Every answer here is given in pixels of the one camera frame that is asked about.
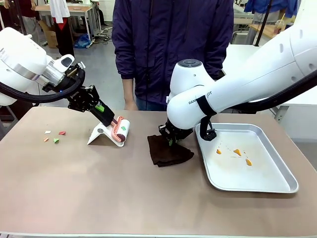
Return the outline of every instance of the metal tray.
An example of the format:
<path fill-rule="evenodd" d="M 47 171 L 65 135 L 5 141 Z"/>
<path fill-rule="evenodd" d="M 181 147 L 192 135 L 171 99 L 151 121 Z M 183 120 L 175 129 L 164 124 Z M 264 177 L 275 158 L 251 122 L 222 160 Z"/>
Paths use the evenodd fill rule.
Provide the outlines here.
<path fill-rule="evenodd" d="M 298 183 L 261 128 L 252 124 L 213 123 L 217 137 L 196 135 L 209 181 L 219 190 L 295 193 Z M 239 149 L 241 156 L 233 151 Z M 246 159 L 252 162 L 248 166 Z"/>

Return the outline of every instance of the black pole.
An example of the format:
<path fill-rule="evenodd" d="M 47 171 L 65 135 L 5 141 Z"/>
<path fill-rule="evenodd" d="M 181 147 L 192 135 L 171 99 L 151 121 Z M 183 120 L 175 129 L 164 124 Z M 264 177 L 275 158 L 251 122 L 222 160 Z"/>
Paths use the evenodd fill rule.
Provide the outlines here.
<path fill-rule="evenodd" d="M 23 35 L 26 35 L 26 30 L 25 30 L 25 26 L 24 26 L 24 23 L 23 23 L 23 19 L 22 19 L 22 13 L 21 13 L 19 0 L 15 0 L 14 1 L 14 5 L 15 5 L 16 11 L 18 13 L 18 18 L 19 18 L 19 21 L 20 21 L 20 26 L 21 26 L 22 33 L 23 33 Z"/>
<path fill-rule="evenodd" d="M 257 38 L 257 42 L 256 42 L 256 44 L 254 46 L 259 46 L 259 42 L 261 40 L 261 36 L 262 36 L 263 30 L 265 28 L 265 24 L 266 24 L 266 21 L 267 21 L 267 18 L 268 18 L 269 11 L 271 10 L 272 3 L 273 3 L 273 0 L 269 0 L 269 4 L 267 5 L 267 10 L 266 10 L 263 22 L 262 22 L 261 30 L 259 32 L 259 35 L 258 35 L 258 38 Z"/>

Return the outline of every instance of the person in purple jacket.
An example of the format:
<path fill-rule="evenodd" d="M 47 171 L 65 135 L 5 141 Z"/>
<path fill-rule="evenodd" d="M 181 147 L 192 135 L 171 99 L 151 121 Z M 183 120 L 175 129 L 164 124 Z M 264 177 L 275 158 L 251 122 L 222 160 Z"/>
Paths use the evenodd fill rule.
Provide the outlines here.
<path fill-rule="evenodd" d="M 165 111 L 180 60 L 200 60 L 216 78 L 232 31 L 233 0 L 116 0 L 112 41 L 125 109 Z"/>

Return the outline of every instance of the cardboard box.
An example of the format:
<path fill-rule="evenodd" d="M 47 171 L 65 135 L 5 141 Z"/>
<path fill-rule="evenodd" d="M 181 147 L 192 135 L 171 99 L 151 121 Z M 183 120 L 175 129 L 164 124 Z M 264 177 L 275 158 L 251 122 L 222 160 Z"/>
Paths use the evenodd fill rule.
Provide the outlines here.
<path fill-rule="evenodd" d="M 54 27 L 49 27 L 44 21 L 39 21 L 39 25 L 44 31 L 46 40 L 48 42 L 48 46 L 50 48 L 57 48 L 57 39 L 56 39 L 56 33 L 54 31 Z"/>

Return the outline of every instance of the black strap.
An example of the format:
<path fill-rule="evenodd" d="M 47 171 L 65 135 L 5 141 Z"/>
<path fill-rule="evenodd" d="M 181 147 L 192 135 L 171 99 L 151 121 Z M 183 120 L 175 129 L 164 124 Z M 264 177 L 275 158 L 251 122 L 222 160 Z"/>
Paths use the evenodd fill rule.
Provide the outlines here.
<path fill-rule="evenodd" d="M 200 122 L 200 137 L 204 140 L 211 141 L 216 137 L 216 132 L 212 127 L 209 131 L 207 131 L 208 124 L 210 122 L 210 118 L 217 113 L 210 107 L 205 95 L 201 96 L 196 101 L 202 112 L 206 115 L 206 117 L 202 118 Z"/>

